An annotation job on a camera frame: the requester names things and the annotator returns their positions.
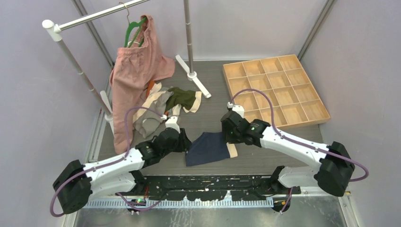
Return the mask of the navy underwear cream waistband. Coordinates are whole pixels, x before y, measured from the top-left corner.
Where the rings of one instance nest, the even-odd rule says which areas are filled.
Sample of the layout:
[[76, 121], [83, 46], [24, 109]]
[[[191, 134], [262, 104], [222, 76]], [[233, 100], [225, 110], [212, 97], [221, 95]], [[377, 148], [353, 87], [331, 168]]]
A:
[[204, 132], [185, 154], [187, 167], [208, 164], [238, 156], [234, 144], [226, 143], [223, 132]]

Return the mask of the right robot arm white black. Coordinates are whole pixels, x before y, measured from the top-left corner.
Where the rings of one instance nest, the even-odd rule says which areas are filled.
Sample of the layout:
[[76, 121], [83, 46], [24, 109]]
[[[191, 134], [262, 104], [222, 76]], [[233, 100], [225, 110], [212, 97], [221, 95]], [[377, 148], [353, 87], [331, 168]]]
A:
[[225, 142], [272, 149], [306, 164], [296, 168], [278, 166], [270, 180], [270, 187], [275, 193], [300, 186], [320, 187], [337, 197], [345, 194], [355, 164], [343, 144], [311, 142], [259, 119], [248, 122], [233, 110], [228, 111], [220, 121]]

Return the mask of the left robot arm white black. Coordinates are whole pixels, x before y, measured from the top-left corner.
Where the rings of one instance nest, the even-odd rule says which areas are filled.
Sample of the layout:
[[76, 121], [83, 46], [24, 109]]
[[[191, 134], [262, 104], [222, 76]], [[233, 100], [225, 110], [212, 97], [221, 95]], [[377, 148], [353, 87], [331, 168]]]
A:
[[191, 145], [183, 128], [166, 128], [121, 155], [86, 164], [71, 161], [52, 184], [55, 195], [50, 212], [54, 217], [71, 214], [91, 200], [118, 192], [140, 195], [145, 191], [141, 169], [159, 163], [171, 152], [186, 152]]

